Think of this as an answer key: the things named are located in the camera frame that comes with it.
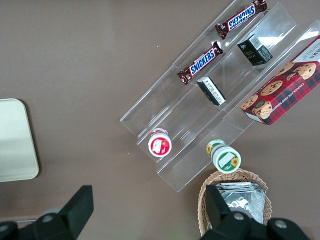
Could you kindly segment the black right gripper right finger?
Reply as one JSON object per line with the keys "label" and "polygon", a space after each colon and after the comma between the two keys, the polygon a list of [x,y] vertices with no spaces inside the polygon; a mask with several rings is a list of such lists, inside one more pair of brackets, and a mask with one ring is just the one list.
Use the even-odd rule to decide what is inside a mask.
{"label": "black right gripper right finger", "polygon": [[202,240],[308,240],[309,237],[293,221],[271,218],[263,225],[245,213],[231,211],[217,187],[205,190],[206,210],[212,228]]}

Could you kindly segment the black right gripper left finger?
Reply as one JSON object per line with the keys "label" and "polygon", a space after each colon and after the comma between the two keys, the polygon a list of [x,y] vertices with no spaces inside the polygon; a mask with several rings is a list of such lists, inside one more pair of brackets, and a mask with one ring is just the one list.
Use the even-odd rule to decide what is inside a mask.
{"label": "black right gripper left finger", "polygon": [[2,240],[76,240],[94,211],[93,188],[83,185],[57,212],[49,212],[18,228],[14,221],[0,223]]}

